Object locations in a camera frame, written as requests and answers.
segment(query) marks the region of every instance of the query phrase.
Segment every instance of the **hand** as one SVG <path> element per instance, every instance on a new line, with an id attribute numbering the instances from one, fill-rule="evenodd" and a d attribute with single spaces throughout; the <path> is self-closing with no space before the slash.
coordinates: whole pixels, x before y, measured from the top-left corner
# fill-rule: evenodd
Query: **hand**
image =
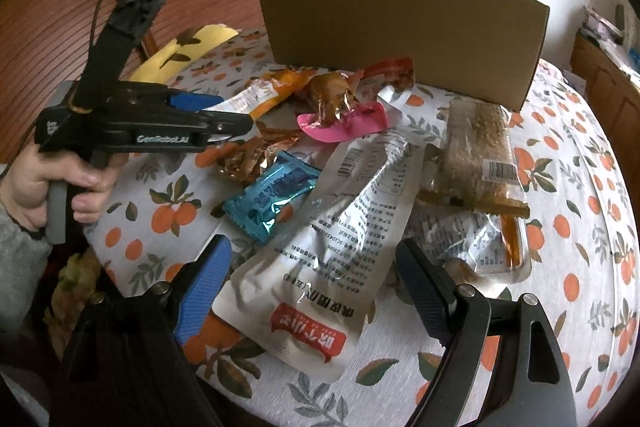
<path id="1" fill-rule="evenodd" d="M 47 223 L 47 190 L 52 180 L 65 180 L 88 188 L 72 200 L 74 219 L 79 223 L 98 220 L 116 178 L 129 155 L 114 154 L 106 169 L 92 167 L 72 152 L 39 153 L 31 142 L 15 159 L 0 181 L 0 203 L 25 229 L 36 231 Z"/>

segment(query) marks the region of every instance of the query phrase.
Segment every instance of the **red logo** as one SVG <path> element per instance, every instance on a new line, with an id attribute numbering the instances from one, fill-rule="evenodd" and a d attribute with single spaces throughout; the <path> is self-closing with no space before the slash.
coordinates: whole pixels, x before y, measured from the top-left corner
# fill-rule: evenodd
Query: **red logo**
<path id="1" fill-rule="evenodd" d="M 297 340 L 320 351 L 324 355 L 324 363 L 340 355 L 347 341 L 347 336 L 341 331 L 313 320 L 284 302 L 271 315 L 271 332 L 276 330 L 289 331 Z"/>

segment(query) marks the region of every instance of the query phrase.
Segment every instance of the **gray sleeve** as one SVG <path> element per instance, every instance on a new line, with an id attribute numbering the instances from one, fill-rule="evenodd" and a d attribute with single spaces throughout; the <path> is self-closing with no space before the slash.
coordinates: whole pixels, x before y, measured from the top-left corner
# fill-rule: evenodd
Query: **gray sleeve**
<path id="1" fill-rule="evenodd" d="M 23 232 L 0 204 L 0 331 L 20 328 L 51 245 Z"/>

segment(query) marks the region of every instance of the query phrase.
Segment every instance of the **snack package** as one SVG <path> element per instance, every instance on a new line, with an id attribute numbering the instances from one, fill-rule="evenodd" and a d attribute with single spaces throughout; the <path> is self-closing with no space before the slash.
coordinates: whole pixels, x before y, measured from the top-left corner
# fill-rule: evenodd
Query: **snack package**
<path id="1" fill-rule="evenodd" d="M 438 172 L 419 199 L 488 214 L 529 217 L 505 110 L 481 100 L 451 100 Z"/>
<path id="2" fill-rule="evenodd" d="M 214 313 L 296 369 L 340 378 L 394 259 L 423 155 L 392 130 L 338 145 L 300 211 L 232 274 Z"/>
<path id="3" fill-rule="evenodd" d="M 218 157 L 220 171 L 230 178 L 253 183 L 273 165 L 276 155 L 286 151 L 300 137 L 300 129 L 271 129 L 257 122 L 260 134 Z"/>
<path id="4" fill-rule="evenodd" d="M 329 127 L 319 126 L 314 114 L 300 114 L 298 125 L 307 135 L 325 143 L 345 142 L 389 127 L 385 108 L 378 102 L 360 103 L 340 121 Z"/>
<path id="5" fill-rule="evenodd" d="M 358 104 L 353 94 L 354 83 L 344 73 L 316 74 L 306 89 L 311 107 L 317 108 L 318 125 L 329 127 L 347 115 Z"/>
<path id="6" fill-rule="evenodd" d="M 279 152 L 273 165 L 244 194 L 226 200 L 226 215 L 258 243 L 273 234 L 280 211 L 291 201 L 310 192 L 320 171 L 286 152 Z"/>
<path id="7" fill-rule="evenodd" d="M 385 60 L 348 77 L 337 72 L 320 74 L 306 89 L 317 113 L 299 115 L 298 124 L 322 142 L 381 132 L 400 123 L 402 113 L 391 103 L 403 105 L 413 85 L 414 64 L 408 58 Z"/>
<path id="8" fill-rule="evenodd" d="M 406 103 L 415 84 L 414 62 L 410 58 L 384 60 L 356 72 L 356 75 L 360 77 L 356 89 L 358 100 L 376 100 L 379 97 L 396 107 Z"/>
<path id="9" fill-rule="evenodd" d="M 209 109 L 250 114 L 257 120 L 308 82 L 309 77 L 305 74 L 292 70 L 275 71 L 249 81 L 244 90 Z"/>
<path id="10" fill-rule="evenodd" d="M 457 284 L 472 284 L 487 297 L 531 273 L 526 225 L 517 217 L 417 203 L 406 233 Z"/>

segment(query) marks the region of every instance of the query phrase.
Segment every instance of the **pink snack wrapper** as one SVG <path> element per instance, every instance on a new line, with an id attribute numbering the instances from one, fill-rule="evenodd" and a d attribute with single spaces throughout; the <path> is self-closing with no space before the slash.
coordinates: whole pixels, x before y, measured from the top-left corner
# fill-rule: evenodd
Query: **pink snack wrapper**
<path id="1" fill-rule="evenodd" d="M 380 102 L 361 103 L 329 127 L 320 127 L 317 120 L 316 114 L 300 114 L 298 125 L 306 135 L 325 143 L 355 140 L 389 127 L 385 108 Z"/>

